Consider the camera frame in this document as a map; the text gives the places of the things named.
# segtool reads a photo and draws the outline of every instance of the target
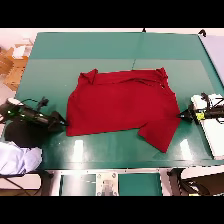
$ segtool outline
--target red shirt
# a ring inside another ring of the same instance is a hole
[[[68,100],[67,136],[140,128],[140,136],[166,152],[180,122],[167,79],[164,68],[81,73]]]

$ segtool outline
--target table surface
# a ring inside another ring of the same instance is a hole
[[[157,33],[39,33],[16,98],[40,100],[66,114],[80,72],[164,67],[181,110],[194,94],[224,90],[197,35]],[[110,169],[219,165],[200,126],[181,122],[166,154],[137,135],[136,129],[95,135],[52,136],[43,145],[43,169]],[[83,148],[74,147],[76,140]]]

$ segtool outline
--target white wall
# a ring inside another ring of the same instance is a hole
[[[146,28],[147,32],[197,34],[202,28]],[[224,36],[224,28],[204,28],[207,35]],[[35,41],[38,32],[141,32],[142,28],[0,28],[0,47],[8,50],[23,37]]]

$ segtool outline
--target floor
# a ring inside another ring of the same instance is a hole
[[[224,29],[216,29],[216,30],[217,30],[217,35],[220,35],[221,30],[223,31]],[[7,98],[15,96],[15,92],[10,90],[7,86],[5,86],[3,84],[3,79],[4,79],[4,76],[0,75],[0,105],[2,103],[4,103]],[[2,134],[3,129],[4,129],[4,125],[0,124],[0,136]],[[167,195],[167,196],[171,194],[171,189],[170,189],[170,186],[169,186],[169,180],[168,180],[168,177],[166,175],[166,172],[168,170],[169,169],[160,169],[161,180],[163,181],[163,195]],[[195,176],[197,172],[198,172],[199,175],[206,175],[206,174],[211,174],[211,173],[224,172],[224,166],[210,167],[210,168],[200,167],[200,168],[197,168],[197,169],[189,168],[185,172],[185,176],[186,177]],[[33,175],[32,177],[30,176],[30,177],[23,178],[23,180],[20,178],[18,181],[19,181],[20,185],[23,186],[24,188],[28,187],[28,186],[30,187],[30,183],[33,183],[32,189],[38,189],[39,185],[40,185],[40,180],[35,175]],[[7,183],[6,181],[1,180],[1,179],[0,179],[0,188],[16,189],[15,186],[13,186],[12,184],[10,185],[10,183]]]

